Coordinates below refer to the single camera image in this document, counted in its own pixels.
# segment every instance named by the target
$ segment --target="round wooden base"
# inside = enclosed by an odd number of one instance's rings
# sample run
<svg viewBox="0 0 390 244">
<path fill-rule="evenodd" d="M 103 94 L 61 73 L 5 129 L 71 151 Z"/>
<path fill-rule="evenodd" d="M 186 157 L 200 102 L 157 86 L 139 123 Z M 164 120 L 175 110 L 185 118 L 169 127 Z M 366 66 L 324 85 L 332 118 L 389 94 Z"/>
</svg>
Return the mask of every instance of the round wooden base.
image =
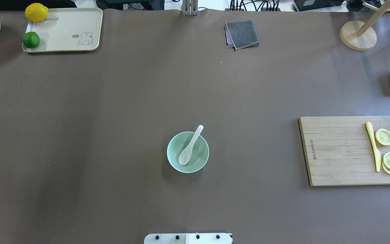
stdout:
<svg viewBox="0 0 390 244">
<path fill-rule="evenodd" d="M 360 37 L 356 32 L 364 25 L 362 21 L 349 21 L 339 30 L 342 42 L 356 51 L 368 51 L 376 45 L 377 35 L 373 28 L 368 28 Z"/>
</svg>

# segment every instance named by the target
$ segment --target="gray cloth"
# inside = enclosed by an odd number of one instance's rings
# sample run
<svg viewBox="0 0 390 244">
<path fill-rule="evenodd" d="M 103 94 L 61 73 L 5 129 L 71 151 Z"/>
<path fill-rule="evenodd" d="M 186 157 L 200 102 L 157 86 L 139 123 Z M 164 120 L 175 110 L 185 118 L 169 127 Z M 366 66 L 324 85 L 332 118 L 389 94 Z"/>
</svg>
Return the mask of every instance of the gray cloth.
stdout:
<svg viewBox="0 0 390 244">
<path fill-rule="evenodd" d="M 232 45 L 229 46 L 236 50 L 252 45 L 258 46 L 260 43 L 253 20 L 225 23 L 225 28 L 232 41 Z"/>
</svg>

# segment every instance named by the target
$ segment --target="mint green bowl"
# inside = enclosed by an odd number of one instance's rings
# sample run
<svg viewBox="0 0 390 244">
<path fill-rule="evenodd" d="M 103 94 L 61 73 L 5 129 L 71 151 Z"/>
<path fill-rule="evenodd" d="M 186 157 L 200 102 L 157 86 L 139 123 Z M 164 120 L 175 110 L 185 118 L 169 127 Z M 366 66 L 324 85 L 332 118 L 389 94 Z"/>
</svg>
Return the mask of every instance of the mint green bowl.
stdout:
<svg viewBox="0 0 390 244">
<path fill-rule="evenodd" d="M 168 144 L 167 157 L 169 164 L 171 164 L 172 168 L 182 173 L 193 173 L 200 170 L 207 163 L 207 159 L 209 159 L 209 145 L 207 145 L 206 140 L 202 136 L 198 136 L 188 164 L 182 166 L 178 163 L 178 157 L 189 144 L 193 135 L 194 133 L 190 131 L 182 132 L 175 135 Z"/>
</svg>

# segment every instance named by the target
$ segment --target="wooden stand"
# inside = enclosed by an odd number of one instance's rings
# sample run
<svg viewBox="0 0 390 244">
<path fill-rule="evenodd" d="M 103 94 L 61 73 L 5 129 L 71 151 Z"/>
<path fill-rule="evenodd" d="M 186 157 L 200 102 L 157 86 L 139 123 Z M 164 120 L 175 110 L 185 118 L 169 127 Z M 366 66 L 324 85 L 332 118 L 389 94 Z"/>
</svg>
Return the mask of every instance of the wooden stand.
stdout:
<svg viewBox="0 0 390 244">
<path fill-rule="evenodd" d="M 349 48 L 356 51 L 368 51 L 376 45 L 377 35 L 371 27 L 385 12 L 390 11 L 390 0 L 387 0 L 380 8 L 376 8 L 368 3 L 364 6 L 375 10 L 368 22 L 349 21 L 339 30 L 342 42 Z"/>
</svg>

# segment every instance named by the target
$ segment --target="bunny drawing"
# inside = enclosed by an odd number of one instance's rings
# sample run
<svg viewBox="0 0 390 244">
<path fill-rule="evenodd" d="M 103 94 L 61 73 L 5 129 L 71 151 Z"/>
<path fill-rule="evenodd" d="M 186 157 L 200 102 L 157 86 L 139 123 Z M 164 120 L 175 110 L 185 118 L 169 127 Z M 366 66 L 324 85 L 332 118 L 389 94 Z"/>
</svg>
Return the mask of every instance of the bunny drawing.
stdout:
<svg viewBox="0 0 390 244">
<path fill-rule="evenodd" d="M 93 44 L 93 35 L 91 32 L 84 32 L 81 34 L 78 45 L 92 45 Z"/>
</svg>

